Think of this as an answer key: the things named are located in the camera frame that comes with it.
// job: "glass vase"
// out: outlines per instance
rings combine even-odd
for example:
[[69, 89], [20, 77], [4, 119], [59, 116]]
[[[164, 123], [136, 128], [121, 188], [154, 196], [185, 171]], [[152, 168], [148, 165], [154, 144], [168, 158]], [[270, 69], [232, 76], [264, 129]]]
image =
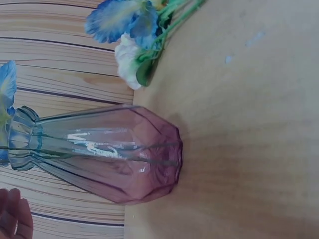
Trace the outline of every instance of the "glass vase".
[[39, 118], [18, 108], [7, 125], [7, 160], [14, 170], [39, 167], [115, 203], [162, 197], [178, 182], [178, 129], [143, 107], [118, 105]]

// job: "artificial flower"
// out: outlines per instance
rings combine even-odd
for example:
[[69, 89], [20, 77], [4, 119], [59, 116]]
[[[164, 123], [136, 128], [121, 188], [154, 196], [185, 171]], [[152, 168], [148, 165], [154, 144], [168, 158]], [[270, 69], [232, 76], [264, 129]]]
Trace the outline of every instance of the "artificial flower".
[[[157, 12], [148, 0], [106, 0], [86, 18], [84, 29], [98, 42], [112, 43], [124, 33], [133, 38], [155, 34], [157, 19]], [[150, 46], [148, 41], [138, 42]]]
[[[13, 117], [16, 93], [16, 65], [9, 61], [0, 67], [0, 146], [7, 146], [7, 122]], [[0, 150], [0, 162], [7, 162], [7, 150]]]
[[141, 87], [136, 79], [136, 72], [140, 66], [136, 61], [136, 56], [140, 50], [141, 48], [137, 46], [134, 39], [130, 38], [128, 34], [123, 34], [121, 36], [121, 43], [115, 47], [115, 59], [119, 64], [118, 75], [133, 90]]
[[138, 46], [143, 49], [150, 49], [156, 39], [156, 31], [158, 29], [158, 15], [150, 1], [146, 2], [146, 13], [141, 15], [135, 26], [130, 31], [130, 37], [135, 39]]

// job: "striped wood grain surface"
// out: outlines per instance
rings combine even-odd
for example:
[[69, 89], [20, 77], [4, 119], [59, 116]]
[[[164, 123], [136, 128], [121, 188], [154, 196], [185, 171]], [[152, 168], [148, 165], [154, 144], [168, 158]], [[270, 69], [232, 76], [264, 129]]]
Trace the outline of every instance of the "striped wood grain surface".
[[[117, 77], [114, 44], [83, 30], [99, 0], [1, 0], [0, 63], [17, 63], [15, 106], [41, 117], [132, 103]], [[0, 168], [0, 188], [17, 187], [30, 201], [34, 239], [122, 239], [124, 207], [39, 170]]]

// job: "white flower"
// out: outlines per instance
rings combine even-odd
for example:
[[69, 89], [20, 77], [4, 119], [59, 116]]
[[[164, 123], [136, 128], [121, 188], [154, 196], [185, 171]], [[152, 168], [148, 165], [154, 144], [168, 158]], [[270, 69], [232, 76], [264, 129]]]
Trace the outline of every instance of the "white flower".
[[126, 84], [133, 90], [141, 87], [136, 79], [136, 72], [139, 64], [135, 62], [136, 54], [140, 47], [128, 34], [121, 36], [121, 43], [115, 47], [115, 59], [119, 64], [118, 75], [126, 81]]

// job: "blue petal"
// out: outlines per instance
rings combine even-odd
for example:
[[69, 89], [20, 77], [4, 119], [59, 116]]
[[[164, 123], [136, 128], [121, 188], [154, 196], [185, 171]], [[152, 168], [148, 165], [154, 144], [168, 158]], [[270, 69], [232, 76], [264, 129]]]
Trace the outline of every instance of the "blue petal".
[[[156, 35], [138, 36], [135, 38], [135, 42], [141, 48], [148, 50], [151, 48], [156, 37], [157, 37]], [[155, 44], [153, 46], [153, 49], [159, 49], [159, 44]]]
[[8, 151], [0, 150], [0, 167], [8, 167], [9, 166], [8, 159]]
[[6, 107], [10, 108], [16, 92], [16, 65], [9, 61], [0, 67], [0, 94], [7, 99]]
[[10, 107], [9, 109], [6, 110], [7, 113], [10, 115], [10, 116], [13, 116], [15, 114], [15, 108], [14, 107]]
[[85, 32], [100, 43], [115, 42], [130, 32], [142, 6], [142, 0], [106, 0], [86, 18]]
[[150, 49], [156, 39], [158, 28], [158, 14], [152, 3], [148, 1], [143, 9], [142, 15], [137, 19], [136, 24], [130, 31], [130, 37], [135, 38], [138, 46]]

